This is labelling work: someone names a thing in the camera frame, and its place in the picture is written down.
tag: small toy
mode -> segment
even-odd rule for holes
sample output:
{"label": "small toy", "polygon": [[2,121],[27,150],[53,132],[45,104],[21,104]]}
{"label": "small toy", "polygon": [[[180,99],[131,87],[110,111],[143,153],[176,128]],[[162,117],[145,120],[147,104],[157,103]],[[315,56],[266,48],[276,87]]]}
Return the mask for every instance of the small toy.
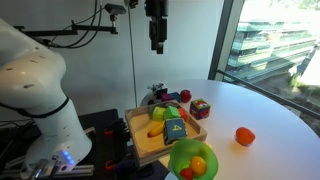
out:
{"label": "small toy", "polygon": [[255,140],[256,136],[250,129],[245,127],[240,127],[236,131],[235,139],[243,146],[250,146]]}
{"label": "small toy", "polygon": [[181,102],[181,96],[180,96],[179,93],[173,92],[173,93],[170,93],[170,95],[171,95],[176,101],[178,101],[179,103]]}
{"label": "small toy", "polygon": [[148,89],[152,91],[153,96],[157,99],[160,99],[162,94],[168,93],[168,87],[163,83],[153,84],[152,87],[148,86]]}
{"label": "small toy", "polygon": [[187,112],[183,108],[178,108],[178,111],[179,111],[180,117],[183,118],[184,122],[188,122],[189,116]]}
{"label": "small toy", "polygon": [[155,136],[160,135],[161,133],[163,133],[163,128],[164,128],[164,121],[162,121],[161,123],[159,123],[158,125],[156,125],[154,128],[152,128],[149,132],[148,132],[148,137],[152,138]]}
{"label": "small toy", "polygon": [[153,112],[152,112],[152,120],[155,121],[162,121],[164,120],[163,118],[163,114],[164,111],[166,110],[166,108],[162,108],[162,107],[155,107]]}
{"label": "small toy", "polygon": [[171,94],[161,94],[161,102],[174,100]]}
{"label": "small toy", "polygon": [[163,113],[164,119],[173,119],[173,118],[179,118],[180,113],[176,107],[168,106],[167,109]]}
{"label": "small toy", "polygon": [[187,102],[189,102],[190,101],[190,99],[191,99],[191,97],[192,97],[192,95],[191,95],[191,92],[189,91],[189,90],[182,90],[181,92],[180,92],[180,96],[181,96],[181,101],[183,102],[183,103],[187,103]]}
{"label": "small toy", "polygon": [[207,164],[200,156],[193,156],[190,161],[190,168],[192,172],[197,176],[202,176],[207,171]]}
{"label": "small toy", "polygon": [[210,104],[203,99],[197,99],[191,101],[190,114],[197,120],[207,118],[210,114]]}
{"label": "small toy", "polygon": [[187,137],[187,130],[182,118],[168,119],[165,121],[164,143],[166,145],[173,143],[176,140]]}
{"label": "small toy", "polygon": [[180,176],[185,178],[186,180],[192,180],[193,179],[193,172],[191,168],[184,168],[180,171]]}

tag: red block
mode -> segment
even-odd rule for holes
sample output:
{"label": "red block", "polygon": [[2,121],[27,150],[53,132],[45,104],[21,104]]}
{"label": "red block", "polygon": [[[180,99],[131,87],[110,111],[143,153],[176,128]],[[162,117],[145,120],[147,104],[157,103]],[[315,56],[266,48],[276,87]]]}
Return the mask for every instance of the red block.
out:
{"label": "red block", "polygon": [[183,108],[178,108],[178,111],[180,113],[180,117],[183,118],[184,122],[188,122],[189,116],[186,111]]}

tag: yellow fruit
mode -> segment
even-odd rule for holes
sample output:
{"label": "yellow fruit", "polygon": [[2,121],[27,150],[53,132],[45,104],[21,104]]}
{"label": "yellow fruit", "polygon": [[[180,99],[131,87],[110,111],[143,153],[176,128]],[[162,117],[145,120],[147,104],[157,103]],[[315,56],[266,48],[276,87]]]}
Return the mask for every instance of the yellow fruit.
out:
{"label": "yellow fruit", "polygon": [[207,165],[204,159],[200,156],[193,156],[190,161],[190,168],[194,174],[197,176],[202,176],[207,171]]}
{"label": "yellow fruit", "polygon": [[154,128],[152,128],[149,132],[148,132],[148,137],[155,137],[160,135],[161,133],[163,133],[163,128],[164,128],[164,121],[159,123],[157,126],[155,126]]}

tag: green block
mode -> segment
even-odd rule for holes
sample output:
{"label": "green block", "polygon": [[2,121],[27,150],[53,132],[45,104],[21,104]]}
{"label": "green block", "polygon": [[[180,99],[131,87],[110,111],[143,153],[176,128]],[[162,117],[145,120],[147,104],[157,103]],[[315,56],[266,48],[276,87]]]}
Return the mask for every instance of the green block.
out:
{"label": "green block", "polygon": [[162,107],[154,108],[153,113],[152,113],[152,119],[155,120],[155,121],[164,120],[163,113],[164,113],[165,110],[166,110],[166,108],[162,108]]}
{"label": "green block", "polygon": [[169,106],[167,109],[164,111],[163,114],[164,119],[173,119],[173,118],[179,118],[180,113],[176,107]]}

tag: white wall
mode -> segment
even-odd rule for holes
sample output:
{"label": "white wall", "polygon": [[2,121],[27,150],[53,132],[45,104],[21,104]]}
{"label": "white wall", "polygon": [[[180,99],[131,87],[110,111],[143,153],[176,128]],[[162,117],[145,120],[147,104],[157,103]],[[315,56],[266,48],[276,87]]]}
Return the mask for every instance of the white wall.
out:
{"label": "white wall", "polygon": [[[208,76],[223,0],[169,1],[164,55],[151,52],[150,18],[145,16],[144,1],[131,10],[138,103],[152,83]],[[122,0],[107,2],[124,4]],[[70,25],[70,20],[77,22],[91,16],[94,1],[0,0],[0,4],[0,18],[9,24],[24,25],[26,30],[58,30]],[[109,26],[107,12],[103,12],[103,18],[102,25]],[[100,33],[81,49],[53,49],[66,60],[62,87],[80,115],[116,108],[123,117],[124,110],[135,107],[128,13],[118,17],[117,30],[119,35]],[[63,36],[55,42],[70,44],[78,38]],[[0,108],[0,120],[21,118],[14,114]]]}
{"label": "white wall", "polygon": [[164,55],[151,52],[143,3],[131,10],[137,99],[147,86],[180,79],[207,79],[223,0],[169,0]]}

